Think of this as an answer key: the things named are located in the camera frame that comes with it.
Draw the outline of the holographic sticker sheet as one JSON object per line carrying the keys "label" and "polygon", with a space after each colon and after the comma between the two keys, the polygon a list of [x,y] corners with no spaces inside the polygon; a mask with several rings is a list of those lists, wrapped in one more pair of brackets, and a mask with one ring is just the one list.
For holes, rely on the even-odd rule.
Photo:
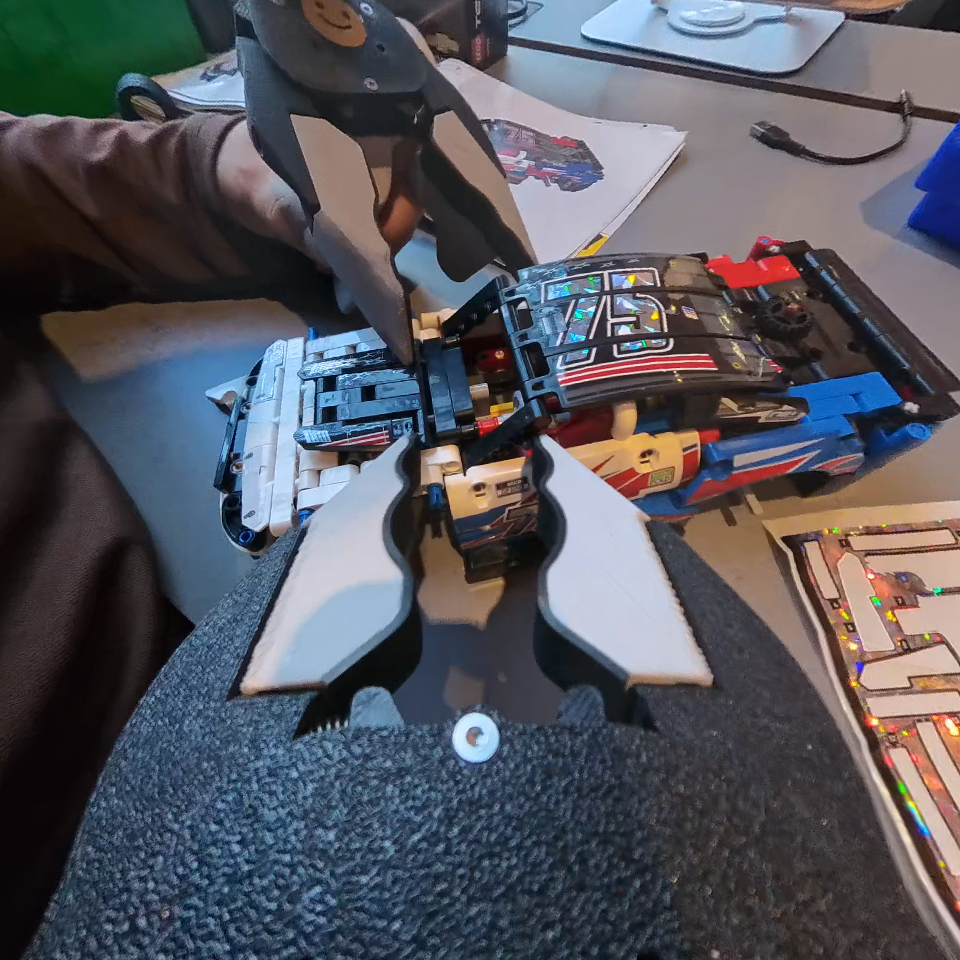
{"label": "holographic sticker sheet", "polygon": [[957,942],[958,501],[811,512],[763,526],[815,632],[869,782]]}

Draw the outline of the black toy box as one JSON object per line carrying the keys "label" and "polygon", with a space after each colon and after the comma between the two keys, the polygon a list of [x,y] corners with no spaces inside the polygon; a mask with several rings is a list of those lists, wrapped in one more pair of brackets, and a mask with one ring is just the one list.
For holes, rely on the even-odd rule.
{"label": "black toy box", "polygon": [[508,1],[422,2],[411,20],[439,61],[483,70],[507,54]]}

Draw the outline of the toy brick race car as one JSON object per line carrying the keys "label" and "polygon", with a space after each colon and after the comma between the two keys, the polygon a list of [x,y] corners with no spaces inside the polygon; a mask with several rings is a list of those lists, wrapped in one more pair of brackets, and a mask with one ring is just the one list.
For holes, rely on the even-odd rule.
{"label": "toy brick race car", "polygon": [[370,328],[279,339],[244,374],[214,476],[258,557],[397,440],[466,579],[541,549],[545,435],[648,516],[683,522],[786,477],[845,486],[958,415],[958,377],[830,248],[608,254],[498,276],[412,318],[404,365]]}

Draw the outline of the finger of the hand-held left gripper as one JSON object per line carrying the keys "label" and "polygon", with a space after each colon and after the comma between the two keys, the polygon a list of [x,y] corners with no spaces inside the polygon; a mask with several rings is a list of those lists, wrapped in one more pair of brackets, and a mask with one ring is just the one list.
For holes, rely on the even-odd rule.
{"label": "finger of the hand-held left gripper", "polygon": [[534,245],[483,124],[442,74],[428,74],[421,94],[421,193],[440,269],[466,282],[495,260],[512,275],[534,266]]}
{"label": "finger of the hand-held left gripper", "polygon": [[378,198],[362,146],[330,121],[293,115],[297,145],[318,201],[307,248],[333,279],[342,313],[358,312],[404,365],[413,361],[408,297],[397,252],[418,225],[409,179],[412,159],[387,143],[387,194]]}

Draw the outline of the person's left forearm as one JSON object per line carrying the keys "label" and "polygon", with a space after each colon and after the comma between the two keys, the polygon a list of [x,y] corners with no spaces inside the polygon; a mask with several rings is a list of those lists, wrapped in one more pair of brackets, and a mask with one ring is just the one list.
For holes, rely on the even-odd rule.
{"label": "person's left forearm", "polygon": [[2,278],[39,297],[243,276],[215,180],[237,124],[2,113]]}

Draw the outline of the blue plastic bin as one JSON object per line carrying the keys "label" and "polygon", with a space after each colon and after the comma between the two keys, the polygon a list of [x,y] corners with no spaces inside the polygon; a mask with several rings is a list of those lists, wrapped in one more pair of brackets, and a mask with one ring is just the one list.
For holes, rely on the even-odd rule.
{"label": "blue plastic bin", "polygon": [[921,197],[907,227],[959,251],[959,124],[920,171],[915,188]]}

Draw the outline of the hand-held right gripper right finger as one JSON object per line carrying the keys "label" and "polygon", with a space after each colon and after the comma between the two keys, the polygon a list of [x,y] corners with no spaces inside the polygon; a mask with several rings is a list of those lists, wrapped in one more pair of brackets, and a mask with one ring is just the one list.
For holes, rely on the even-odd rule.
{"label": "hand-held right gripper right finger", "polygon": [[565,644],[617,690],[711,687],[646,515],[552,438],[534,441],[532,470],[546,548],[536,606],[547,641]]}

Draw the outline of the person's left hand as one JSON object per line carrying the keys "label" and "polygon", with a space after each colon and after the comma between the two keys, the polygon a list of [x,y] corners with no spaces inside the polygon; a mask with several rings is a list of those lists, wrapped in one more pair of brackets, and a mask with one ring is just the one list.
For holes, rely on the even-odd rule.
{"label": "person's left hand", "polygon": [[222,139],[214,182],[222,208],[233,221],[297,251],[323,274],[332,275],[312,236],[302,202],[261,157],[245,120],[236,122]]}

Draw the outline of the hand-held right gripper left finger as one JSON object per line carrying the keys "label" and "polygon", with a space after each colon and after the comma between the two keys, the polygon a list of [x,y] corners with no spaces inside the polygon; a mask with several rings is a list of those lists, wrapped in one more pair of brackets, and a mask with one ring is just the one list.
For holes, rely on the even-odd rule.
{"label": "hand-held right gripper left finger", "polygon": [[330,688],[408,620],[419,454],[415,437],[396,440],[313,513],[261,622],[240,694]]}

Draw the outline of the black toy tyre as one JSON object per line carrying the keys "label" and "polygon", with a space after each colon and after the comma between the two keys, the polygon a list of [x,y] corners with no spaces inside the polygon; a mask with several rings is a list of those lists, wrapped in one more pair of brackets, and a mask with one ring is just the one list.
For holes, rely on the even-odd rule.
{"label": "black toy tyre", "polygon": [[143,74],[121,76],[116,84],[115,100],[119,117],[128,122],[161,124],[188,115],[163,86]]}

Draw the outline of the open instruction booklet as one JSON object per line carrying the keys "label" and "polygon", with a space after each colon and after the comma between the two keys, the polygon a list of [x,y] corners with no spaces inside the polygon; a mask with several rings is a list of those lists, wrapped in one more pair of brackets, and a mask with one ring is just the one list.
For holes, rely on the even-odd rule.
{"label": "open instruction booklet", "polygon": [[455,59],[438,70],[482,122],[537,265],[576,257],[596,234],[611,236],[686,143],[672,126],[562,110]]}

